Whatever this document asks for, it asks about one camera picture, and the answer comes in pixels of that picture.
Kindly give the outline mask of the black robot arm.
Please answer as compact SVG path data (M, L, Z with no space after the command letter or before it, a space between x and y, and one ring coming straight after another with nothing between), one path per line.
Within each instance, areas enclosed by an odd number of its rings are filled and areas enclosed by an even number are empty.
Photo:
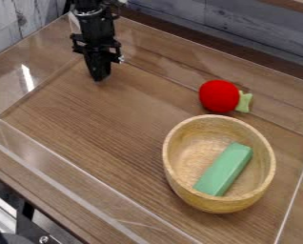
M121 43L116 40L114 21L120 18L124 0L73 0L72 14L80 33L69 36L72 51L84 56L89 74L96 82L110 75L112 63L124 61Z

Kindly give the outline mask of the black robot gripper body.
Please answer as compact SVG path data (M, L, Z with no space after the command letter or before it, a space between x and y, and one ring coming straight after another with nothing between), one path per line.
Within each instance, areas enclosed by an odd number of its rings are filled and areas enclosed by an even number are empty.
M109 62L121 64L124 56L121 53L121 43L114 38L101 39L94 43L89 43L84 40L84 36L78 33L69 35L72 41L72 51L80 54L97 53Z

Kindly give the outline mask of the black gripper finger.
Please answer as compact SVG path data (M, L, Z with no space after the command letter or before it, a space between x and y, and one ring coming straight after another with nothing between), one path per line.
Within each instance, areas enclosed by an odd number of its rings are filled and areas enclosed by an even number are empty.
M89 71L89 74L96 82L100 81L100 75L98 75L98 61L97 56L93 52L84 52L84 60L86 64L86 68Z
M101 68L100 68L100 80L104 80L110 73L110 57L109 54L104 53L101 55Z

